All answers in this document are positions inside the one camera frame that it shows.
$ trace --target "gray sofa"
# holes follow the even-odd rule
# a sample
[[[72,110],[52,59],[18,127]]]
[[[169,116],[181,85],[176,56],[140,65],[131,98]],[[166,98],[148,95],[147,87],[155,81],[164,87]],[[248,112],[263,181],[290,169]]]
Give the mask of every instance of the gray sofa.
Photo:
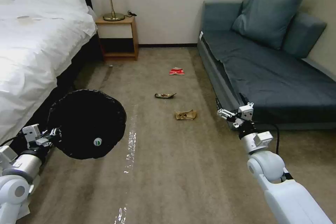
[[[280,129],[336,128],[336,82],[302,60],[326,23],[296,14],[282,49],[274,50],[231,30],[241,5],[203,4],[203,36],[197,47],[221,106],[234,111],[254,102],[253,119],[275,123]]]

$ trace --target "black cable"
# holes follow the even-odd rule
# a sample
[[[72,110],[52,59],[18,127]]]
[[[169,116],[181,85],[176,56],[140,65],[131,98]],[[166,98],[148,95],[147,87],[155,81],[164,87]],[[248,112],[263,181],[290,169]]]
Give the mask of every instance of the black cable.
[[[23,135],[23,133],[19,133],[17,136],[13,137],[13,138],[10,138],[8,140],[6,140],[5,142],[3,142],[2,144],[0,144],[0,147],[4,146],[6,143],[18,138],[18,137],[21,137]]]
[[[127,17],[129,17],[129,18],[131,18],[131,17],[133,17],[133,16],[137,16],[137,14],[131,12],[130,10],[127,12],[127,14],[128,14],[128,15],[125,15],[125,16],[127,16]]]
[[[272,125],[274,128],[276,128],[276,148],[275,148],[275,153],[277,155],[279,155],[279,148],[280,148],[280,130],[279,130],[279,127],[276,125],[276,124],[273,124],[273,123],[264,123],[264,122],[256,122],[256,121],[249,121],[249,120],[246,120],[244,118],[241,118],[239,116],[236,116],[237,118],[239,119],[242,119],[243,121],[247,121],[247,122],[250,122],[250,123],[254,123],[254,124],[266,124],[266,125]]]

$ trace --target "crumpled paper bag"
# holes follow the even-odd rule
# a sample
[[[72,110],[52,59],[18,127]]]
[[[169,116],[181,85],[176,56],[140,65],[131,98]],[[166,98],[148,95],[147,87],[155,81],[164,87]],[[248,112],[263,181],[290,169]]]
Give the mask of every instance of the crumpled paper bag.
[[[185,112],[175,112],[176,120],[194,120],[197,116],[196,110],[189,110]]]

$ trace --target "black trash bag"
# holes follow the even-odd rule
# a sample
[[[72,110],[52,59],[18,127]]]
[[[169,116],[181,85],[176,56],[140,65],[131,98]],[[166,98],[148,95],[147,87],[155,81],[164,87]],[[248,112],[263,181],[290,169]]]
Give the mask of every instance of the black trash bag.
[[[104,157],[122,139],[125,127],[121,103],[97,90],[67,94],[52,105],[48,118],[49,132],[61,130],[61,139],[52,143],[65,155],[81,160]]]

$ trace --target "baseboard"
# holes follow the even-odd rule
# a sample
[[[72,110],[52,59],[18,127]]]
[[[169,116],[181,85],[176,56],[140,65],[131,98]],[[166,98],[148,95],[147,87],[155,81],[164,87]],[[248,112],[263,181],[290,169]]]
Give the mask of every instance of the baseboard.
[[[197,44],[139,44],[140,48],[197,47]]]

